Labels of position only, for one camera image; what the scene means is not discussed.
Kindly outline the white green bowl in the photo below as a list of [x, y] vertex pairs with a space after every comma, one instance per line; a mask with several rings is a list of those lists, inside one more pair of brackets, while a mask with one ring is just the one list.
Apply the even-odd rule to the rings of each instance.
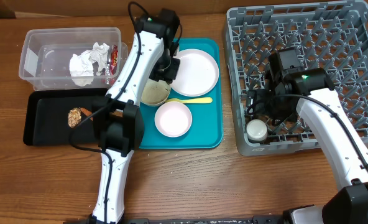
[[170, 92], [171, 87], [167, 82], [148, 79], [142, 92], [141, 102], [147, 106], [160, 106], [167, 100]]

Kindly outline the white cup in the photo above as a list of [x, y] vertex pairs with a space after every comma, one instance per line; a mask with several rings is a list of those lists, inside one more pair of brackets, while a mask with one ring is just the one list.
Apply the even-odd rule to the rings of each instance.
[[268, 135], [267, 125], [260, 119], [253, 119], [246, 124], [246, 134], [251, 142], [265, 141]]

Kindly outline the small pink bowl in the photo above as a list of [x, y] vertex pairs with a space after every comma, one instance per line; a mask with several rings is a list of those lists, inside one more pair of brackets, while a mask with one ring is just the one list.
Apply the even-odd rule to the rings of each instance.
[[169, 138], [177, 138], [188, 132], [193, 118], [186, 105], [172, 101], [158, 108], [154, 121], [161, 134]]

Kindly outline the red ketchup packet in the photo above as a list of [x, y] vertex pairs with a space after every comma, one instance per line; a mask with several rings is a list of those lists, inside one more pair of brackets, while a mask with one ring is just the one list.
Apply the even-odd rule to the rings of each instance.
[[105, 71], [105, 75], [106, 75], [105, 84], [107, 85], [112, 85], [114, 83], [113, 76], [115, 75], [117, 71], [118, 56], [119, 56], [118, 46], [113, 45], [110, 48], [110, 51], [108, 52], [108, 57], [107, 57], [107, 64], [106, 64], [106, 71]]

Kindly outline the white napkin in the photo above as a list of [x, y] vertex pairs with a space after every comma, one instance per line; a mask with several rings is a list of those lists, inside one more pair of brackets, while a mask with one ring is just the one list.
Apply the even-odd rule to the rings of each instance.
[[99, 45], [95, 42], [92, 49], [85, 50], [80, 55], [72, 55], [69, 70], [76, 86], [90, 85], [94, 80], [94, 76], [105, 73], [109, 50], [110, 46], [108, 44]]

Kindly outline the brown food chunk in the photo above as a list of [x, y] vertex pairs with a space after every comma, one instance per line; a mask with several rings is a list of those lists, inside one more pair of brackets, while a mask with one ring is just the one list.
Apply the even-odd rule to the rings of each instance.
[[80, 108], [73, 108], [68, 112], [68, 125], [74, 128], [81, 122], [81, 110]]

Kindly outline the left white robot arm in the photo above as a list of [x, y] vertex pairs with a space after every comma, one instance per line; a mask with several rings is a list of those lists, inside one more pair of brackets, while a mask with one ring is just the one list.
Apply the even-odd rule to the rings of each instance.
[[101, 155], [98, 199], [84, 223], [122, 223], [124, 189], [130, 160], [142, 142], [144, 120], [140, 101], [147, 80], [171, 84], [180, 60], [174, 58], [182, 35], [177, 13], [163, 8], [156, 16], [147, 11], [131, 18], [135, 34], [132, 48], [117, 81], [92, 104], [80, 124], [91, 121]]

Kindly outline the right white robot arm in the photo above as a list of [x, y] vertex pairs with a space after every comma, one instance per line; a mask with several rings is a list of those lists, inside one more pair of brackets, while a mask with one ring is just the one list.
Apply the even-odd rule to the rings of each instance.
[[269, 72], [269, 90], [246, 113], [271, 117], [296, 113], [327, 158], [338, 187], [325, 205], [283, 213], [284, 223], [368, 223], [368, 148], [341, 106], [325, 70], [289, 68]]

